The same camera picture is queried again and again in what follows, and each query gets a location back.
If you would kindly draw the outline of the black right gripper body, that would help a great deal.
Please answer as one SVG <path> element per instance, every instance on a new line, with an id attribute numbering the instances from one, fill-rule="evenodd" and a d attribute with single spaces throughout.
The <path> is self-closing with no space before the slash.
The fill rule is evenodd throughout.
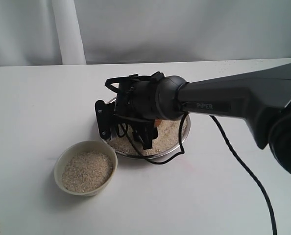
<path id="1" fill-rule="evenodd" d="M 160 73 L 116 77 L 113 82 L 119 85 L 113 88 L 113 92 L 117 94 L 114 111 L 118 116 L 130 119 L 160 119 L 156 105 Z"/>

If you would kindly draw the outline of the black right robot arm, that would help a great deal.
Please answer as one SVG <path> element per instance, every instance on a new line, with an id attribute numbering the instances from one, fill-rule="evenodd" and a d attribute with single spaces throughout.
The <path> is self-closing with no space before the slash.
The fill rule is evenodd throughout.
<path id="1" fill-rule="evenodd" d="M 178 120 L 187 112 L 243 119 L 256 145 L 269 146 L 291 174 L 291 63 L 192 83 L 157 72 L 105 85 L 117 94 L 116 114 L 134 121 Z"/>

